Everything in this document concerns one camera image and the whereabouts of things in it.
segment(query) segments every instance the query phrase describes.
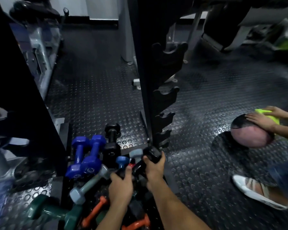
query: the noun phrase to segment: white shoe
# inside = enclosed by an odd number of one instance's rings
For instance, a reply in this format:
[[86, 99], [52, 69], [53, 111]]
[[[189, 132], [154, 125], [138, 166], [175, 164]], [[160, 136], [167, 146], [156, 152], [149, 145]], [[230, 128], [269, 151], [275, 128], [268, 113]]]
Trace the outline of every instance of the white shoe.
[[288, 206], [283, 206], [279, 203], [276, 203], [272, 200], [269, 199], [269, 190], [267, 187], [265, 187], [264, 184], [260, 183], [263, 194], [258, 194], [256, 193], [255, 190], [255, 185], [256, 185], [256, 180], [252, 178], [246, 178], [240, 175], [233, 175], [232, 180], [234, 184], [238, 187], [241, 192], [243, 192], [247, 197], [250, 197], [254, 200], [260, 201], [270, 207], [273, 207], [278, 210], [286, 210], [288, 209]]

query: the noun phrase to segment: medicine ball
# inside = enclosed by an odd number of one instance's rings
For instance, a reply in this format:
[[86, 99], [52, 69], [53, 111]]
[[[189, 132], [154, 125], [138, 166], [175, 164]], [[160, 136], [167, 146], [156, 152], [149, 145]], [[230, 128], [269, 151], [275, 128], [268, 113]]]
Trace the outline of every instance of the medicine ball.
[[275, 135], [263, 130], [246, 119], [245, 114], [235, 118], [230, 127], [232, 137], [239, 144], [249, 148], [260, 148], [272, 143]]

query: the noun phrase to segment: black metal frame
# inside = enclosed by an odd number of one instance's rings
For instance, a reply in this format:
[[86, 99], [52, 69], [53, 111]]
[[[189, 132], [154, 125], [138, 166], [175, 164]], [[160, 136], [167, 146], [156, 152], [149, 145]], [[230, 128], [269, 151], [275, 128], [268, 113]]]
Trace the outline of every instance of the black metal frame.
[[161, 93], [158, 88], [181, 69], [188, 44], [183, 42], [164, 52], [166, 35], [170, 26], [192, 7], [193, 0], [127, 1], [144, 105], [140, 115], [149, 143], [167, 147], [171, 130], [162, 129], [172, 123], [175, 113], [164, 115], [163, 111], [176, 101], [179, 88], [169, 93]]
[[50, 158], [57, 176], [67, 166], [65, 147], [0, 6], [0, 136], [29, 139], [22, 156]]

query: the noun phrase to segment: hand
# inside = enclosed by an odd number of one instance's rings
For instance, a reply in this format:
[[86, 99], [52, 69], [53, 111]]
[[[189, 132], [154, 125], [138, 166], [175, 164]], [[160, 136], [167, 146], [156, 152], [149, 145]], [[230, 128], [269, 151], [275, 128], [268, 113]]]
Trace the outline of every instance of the hand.
[[267, 106], [264, 110], [270, 110], [272, 112], [265, 112], [264, 115], [271, 115], [277, 118], [288, 118], [288, 112], [278, 108], [276, 106]]
[[165, 163], [165, 155], [164, 152], [161, 152], [162, 156], [160, 161], [155, 164], [151, 162], [147, 156], [143, 156], [143, 161], [146, 164], [146, 177], [147, 177], [147, 189], [151, 191], [151, 184], [154, 181], [163, 180], [163, 172], [164, 172], [164, 163]]
[[251, 121], [257, 124], [258, 126], [260, 126], [262, 129], [266, 131], [273, 132], [274, 126], [277, 125], [276, 122], [274, 122], [272, 119], [270, 119], [269, 117], [263, 114], [249, 113], [249, 114], [246, 114], [245, 117], [248, 121]]
[[127, 166], [124, 180], [115, 173], [111, 174], [112, 182], [109, 186], [109, 199], [111, 205], [123, 205], [127, 208], [133, 194], [131, 172], [131, 167]]

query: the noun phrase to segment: rubber gym floor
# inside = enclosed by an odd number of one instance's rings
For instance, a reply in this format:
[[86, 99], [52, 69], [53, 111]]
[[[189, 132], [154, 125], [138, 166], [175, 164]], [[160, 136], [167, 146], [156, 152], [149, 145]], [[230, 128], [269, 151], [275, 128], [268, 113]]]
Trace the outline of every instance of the rubber gym floor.
[[[176, 40], [185, 41], [189, 29], [177, 26]], [[103, 134], [106, 123], [118, 122], [122, 148], [145, 143], [141, 91], [131, 85], [137, 72], [120, 57], [118, 30], [71, 24], [63, 36], [46, 100], [54, 116], [65, 117], [73, 137]], [[259, 46], [220, 54], [201, 40], [187, 60], [176, 74], [177, 102], [166, 110], [176, 113], [165, 154], [178, 197], [211, 229], [288, 229], [288, 211], [247, 198], [231, 181], [240, 174], [273, 185], [267, 168], [288, 160], [288, 140], [277, 137], [265, 148], [246, 149], [229, 133], [242, 113], [266, 105], [288, 110], [288, 65]]]

